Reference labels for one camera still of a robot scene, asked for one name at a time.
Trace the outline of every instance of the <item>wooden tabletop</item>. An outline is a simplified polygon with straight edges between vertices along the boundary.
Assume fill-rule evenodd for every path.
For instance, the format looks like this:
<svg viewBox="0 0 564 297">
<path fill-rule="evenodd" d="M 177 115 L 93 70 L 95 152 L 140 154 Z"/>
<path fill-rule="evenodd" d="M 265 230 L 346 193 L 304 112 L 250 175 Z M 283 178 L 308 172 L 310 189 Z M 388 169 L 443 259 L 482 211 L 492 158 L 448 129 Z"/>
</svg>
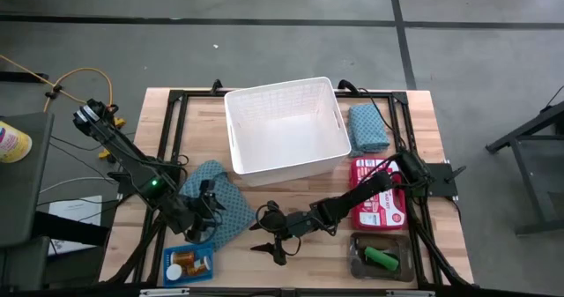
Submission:
<svg viewBox="0 0 564 297">
<path fill-rule="evenodd" d="M 147 89 L 135 136 L 136 146 L 147 155 L 157 154 L 169 90 L 171 89 Z M 407 95 L 419 155 L 427 162 L 443 162 L 445 157 L 441 135 L 430 92 L 408 91 Z M 345 122 L 350 106 L 366 103 L 366 99 L 338 99 Z M 376 103 L 383 117 L 390 122 L 386 101 L 376 100 Z M 404 120 L 400 108 L 397 108 L 397 115 L 404 136 Z M 166 159 L 170 157 L 176 119 L 173 117 L 171 124 Z M 339 196 L 349 190 L 350 159 L 344 160 L 332 173 L 261 187 L 246 186 L 233 172 L 223 98 L 190 98 L 185 122 L 180 154 L 189 157 L 189 164 L 186 166 L 188 172 L 192 173 L 207 160 L 219 161 L 229 172 L 231 181 L 241 189 L 254 209 L 266 204 L 268 200 L 275 200 L 283 212 L 307 211 L 308 204 L 325 197 Z M 392 145 L 387 152 L 374 156 L 382 158 L 390 156 L 395 152 Z M 434 197 L 429 199 L 428 205 L 436 244 L 458 273 L 472 282 L 456 208 L 447 200 Z M 138 197 L 132 197 L 117 209 L 100 280 L 114 275 L 136 247 L 144 216 L 145 206 Z M 278 266 L 272 261 L 272 256 L 249 250 L 252 246 L 272 242 L 272 234 L 263 230 L 245 231 L 214 255 L 214 279 L 191 286 L 300 288 L 414 288 L 417 286 L 415 280 L 404 283 L 354 278 L 346 262 L 349 237 L 353 232 L 351 219 L 347 217 L 339 224 L 335 237 L 324 232 L 307 234 L 302 238 L 300 253 L 297 256 L 289 256 L 286 266 Z M 407 231 L 396 231 L 396 233 L 407 234 Z M 167 230 L 165 248 L 185 244 L 187 243 L 181 234 L 174 235 L 170 229 Z M 288 243 L 286 250 L 292 251 L 292 245 L 293 243 Z M 420 246 L 425 273 L 431 280 L 428 253 L 422 243 Z M 153 246 L 147 250 L 149 257 L 145 261 L 144 278 L 150 270 L 152 252 Z"/>
</svg>

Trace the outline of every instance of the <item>white plastic basket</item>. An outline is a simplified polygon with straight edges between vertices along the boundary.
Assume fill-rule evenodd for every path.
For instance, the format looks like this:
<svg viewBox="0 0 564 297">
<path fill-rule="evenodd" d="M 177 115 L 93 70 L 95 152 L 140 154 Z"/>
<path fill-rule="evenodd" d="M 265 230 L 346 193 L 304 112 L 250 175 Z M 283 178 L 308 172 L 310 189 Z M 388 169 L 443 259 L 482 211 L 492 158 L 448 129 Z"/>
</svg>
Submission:
<svg viewBox="0 0 564 297">
<path fill-rule="evenodd" d="M 249 186 L 330 172 L 351 151 L 327 78 L 233 91 L 225 106 L 233 168 Z"/>
</svg>

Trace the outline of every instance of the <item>gray floor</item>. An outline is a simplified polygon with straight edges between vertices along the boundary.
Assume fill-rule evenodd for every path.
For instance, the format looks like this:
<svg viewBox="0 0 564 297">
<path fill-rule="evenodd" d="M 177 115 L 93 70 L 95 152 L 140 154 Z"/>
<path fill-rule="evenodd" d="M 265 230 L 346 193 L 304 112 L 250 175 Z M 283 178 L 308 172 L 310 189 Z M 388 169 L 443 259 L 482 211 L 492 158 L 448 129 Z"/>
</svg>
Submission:
<svg viewBox="0 0 564 297">
<path fill-rule="evenodd" d="M 406 20 L 562 21 L 564 0 L 401 0 Z M 111 16 L 249 19 L 393 19 L 390 0 L 0 0 L 0 10 Z M 535 222 L 514 157 L 484 146 L 532 118 L 564 82 L 564 33 L 408 29 L 418 89 L 430 90 L 447 157 L 468 169 L 457 180 L 474 278 L 484 287 L 564 294 L 564 233 L 516 238 Z M 126 26 L 0 23 L 0 53 L 57 78 L 81 66 L 112 78 L 115 102 L 134 131 L 150 86 L 248 87 L 296 78 L 347 78 L 374 89 L 405 89 L 395 28 L 288 26 Z M 0 63 L 0 70 L 11 69 Z M 0 114 L 40 111 L 45 88 L 0 85 Z M 65 86 L 79 98 L 106 100 L 104 81 L 77 75 Z M 76 105 L 55 102 L 54 135 L 93 146 L 71 123 Z M 94 152 L 72 151 L 101 169 Z M 50 150 L 44 186 L 87 167 Z M 77 182 L 41 200 L 104 193 L 104 182 Z M 84 253 L 85 261 L 92 254 Z M 59 269 L 69 269 L 59 263 Z M 95 271 L 83 268 L 75 277 Z M 52 281 L 60 280 L 52 275 Z"/>
</svg>

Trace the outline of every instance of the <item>green cylinder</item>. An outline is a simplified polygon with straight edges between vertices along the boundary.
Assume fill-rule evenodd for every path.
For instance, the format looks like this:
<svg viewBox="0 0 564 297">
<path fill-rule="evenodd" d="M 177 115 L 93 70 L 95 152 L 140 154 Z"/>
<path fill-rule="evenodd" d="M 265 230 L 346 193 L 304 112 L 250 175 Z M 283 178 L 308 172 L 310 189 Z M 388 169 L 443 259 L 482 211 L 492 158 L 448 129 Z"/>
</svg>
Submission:
<svg viewBox="0 0 564 297">
<path fill-rule="evenodd" d="M 388 271 L 395 271 L 399 266 L 399 262 L 397 259 L 375 248 L 366 247 L 364 249 L 364 255 L 370 258 L 371 260 L 375 261 L 376 263 L 380 264 Z"/>
</svg>

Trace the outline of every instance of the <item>red first aid kit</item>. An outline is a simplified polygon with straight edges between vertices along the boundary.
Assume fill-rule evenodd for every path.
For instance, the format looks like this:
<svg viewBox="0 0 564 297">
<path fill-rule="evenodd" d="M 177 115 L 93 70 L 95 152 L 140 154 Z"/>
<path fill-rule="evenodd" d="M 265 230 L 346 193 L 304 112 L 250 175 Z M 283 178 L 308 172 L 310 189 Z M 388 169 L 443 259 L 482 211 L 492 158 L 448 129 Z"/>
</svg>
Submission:
<svg viewBox="0 0 564 297">
<path fill-rule="evenodd" d="M 373 158 L 357 158 L 351 164 L 351 188 L 383 160 Z M 396 162 L 392 161 L 388 172 L 398 171 Z M 392 181 L 401 183 L 399 175 L 394 174 Z M 385 231 L 401 229 L 406 220 L 405 193 L 401 189 L 390 189 L 381 192 L 364 203 L 357 205 L 352 211 L 354 227 L 359 230 Z"/>
</svg>

